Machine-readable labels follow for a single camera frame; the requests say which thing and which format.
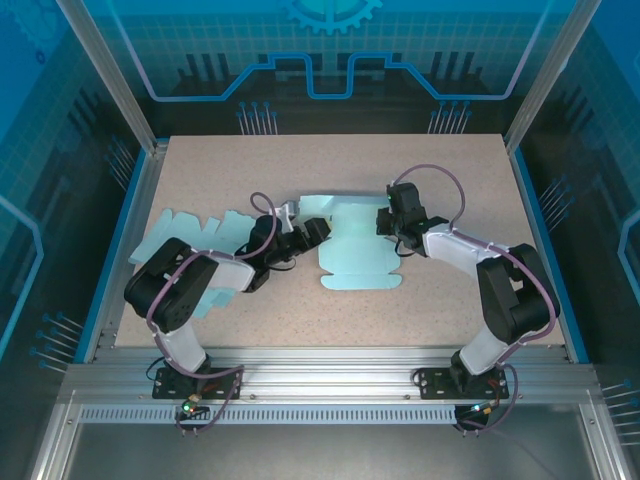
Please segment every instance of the paper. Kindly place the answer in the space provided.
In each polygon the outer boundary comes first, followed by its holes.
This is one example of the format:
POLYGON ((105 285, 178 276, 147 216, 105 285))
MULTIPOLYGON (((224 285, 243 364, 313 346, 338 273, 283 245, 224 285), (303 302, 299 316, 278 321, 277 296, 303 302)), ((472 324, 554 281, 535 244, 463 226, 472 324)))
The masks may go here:
POLYGON ((300 198, 301 220, 313 216, 331 223, 329 240, 318 247, 320 267, 332 275, 322 277, 331 290, 395 288, 402 282, 391 272, 400 267, 394 244, 376 235, 379 208, 386 197, 313 195, 300 198))
MULTIPOLYGON (((129 262, 145 263, 168 239, 175 237, 188 243, 196 250, 215 250, 233 254, 243 246, 255 220, 248 215, 227 211, 224 220, 209 217, 205 227, 200 228, 200 220, 195 215, 165 209, 148 235, 136 248, 129 262)), ((193 313, 196 318, 204 318, 212 308, 224 308, 235 295, 230 288, 207 288, 193 313)))

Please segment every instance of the gear graphic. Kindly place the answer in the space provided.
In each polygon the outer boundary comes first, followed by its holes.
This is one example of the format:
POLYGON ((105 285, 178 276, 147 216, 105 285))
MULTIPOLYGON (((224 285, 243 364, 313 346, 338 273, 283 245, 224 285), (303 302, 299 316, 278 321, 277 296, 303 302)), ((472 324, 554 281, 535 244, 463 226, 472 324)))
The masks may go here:
POLYGON ((382 0, 281 0, 281 4, 289 12, 289 20, 300 22, 300 28, 333 35, 336 30, 345 34, 349 28, 360 28, 360 21, 371 20, 373 9, 382 7, 382 0))
POLYGON ((0 0, 0 13, 10 12, 20 31, 37 49, 46 49, 60 28, 55 0, 0 0))

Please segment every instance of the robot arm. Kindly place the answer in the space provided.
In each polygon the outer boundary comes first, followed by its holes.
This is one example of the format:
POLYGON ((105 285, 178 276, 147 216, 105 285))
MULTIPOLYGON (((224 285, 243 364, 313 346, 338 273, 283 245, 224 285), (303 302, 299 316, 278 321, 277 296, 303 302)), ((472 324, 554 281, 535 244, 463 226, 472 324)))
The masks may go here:
POLYGON ((474 379, 493 369, 523 336, 549 322, 549 309, 536 286, 513 263, 495 250, 519 260, 544 286, 557 316, 560 306, 533 247, 492 244, 461 234, 440 217, 428 218, 412 183, 387 186, 390 208, 380 209, 378 235, 395 236, 424 257, 442 260, 478 281, 485 326, 452 357, 451 375, 461 393, 474 379))
MULTIPOLYGON (((199 370, 207 368, 207 355, 198 342, 191 321, 207 288, 255 292, 269 279, 274 265, 315 248, 329 236, 329 225, 322 218, 306 221, 304 229, 294 226, 294 202, 287 202, 275 210, 276 233, 261 253, 245 260, 214 254, 201 255, 188 265, 160 300, 153 315, 153 322, 158 328, 154 335, 157 335, 170 360, 182 369, 202 373, 199 370)), ((249 235, 247 252, 255 251, 265 243, 272 226, 271 215, 257 219, 249 235)), ((127 283, 124 297, 139 316, 147 317, 151 304, 169 277, 192 255, 196 255, 196 252, 190 245, 171 238, 138 270, 127 283)))

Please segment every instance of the table surface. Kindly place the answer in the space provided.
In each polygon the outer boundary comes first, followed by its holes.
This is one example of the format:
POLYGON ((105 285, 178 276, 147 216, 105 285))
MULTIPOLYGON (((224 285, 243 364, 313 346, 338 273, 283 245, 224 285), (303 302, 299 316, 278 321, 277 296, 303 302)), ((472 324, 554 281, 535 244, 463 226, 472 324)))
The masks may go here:
MULTIPOLYGON (((384 195, 385 185, 417 163, 436 163, 462 182, 467 208, 457 226, 507 245, 533 244, 500 135, 305 135, 172 137, 146 226, 165 208, 209 216, 254 215, 249 195, 276 205, 307 194, 384 195)), ((430 216, 459 208, 453 183, 436 171, 410 177, 430 216)), ((478 285, 435 260, 403 259, 392 290, 332 291, 317 252, 290 272, 275 273, 253 294, 194 319, 204 346, 462 345, 483 326, 478 285)), ((559 327, 542 343, 564 343, 559 327)), ((118 346, 152 346, 144 321, 127 305, 118 346)))

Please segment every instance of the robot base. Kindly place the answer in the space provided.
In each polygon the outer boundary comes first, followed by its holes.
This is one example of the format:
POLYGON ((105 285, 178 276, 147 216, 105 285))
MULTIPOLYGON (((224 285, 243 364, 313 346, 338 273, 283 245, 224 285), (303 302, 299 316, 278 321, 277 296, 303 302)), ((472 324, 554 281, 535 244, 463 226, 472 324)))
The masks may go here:
POLYGON ((422 400, 500 400, 509 398, 509 388, 504 371, 493 368, 474 377, 464 393, 458 390, 449 368, 420 368, 412 377, 420 389, 422 400))
MULTIPOLYGON (((206 372, 219 373, 226 368, 209 368, 206 372)), ((226 375, 214 380, 197 380, 176 372, 171 367, 159 368, 156 372, 151 396, 156 400, 184 400, 194 393, 199 393, 203 400, 224 400, 229 394, 236 379, 234 375, 226 375)), ((240 398, 240 386, 231 396, 231 400, 240 398)))

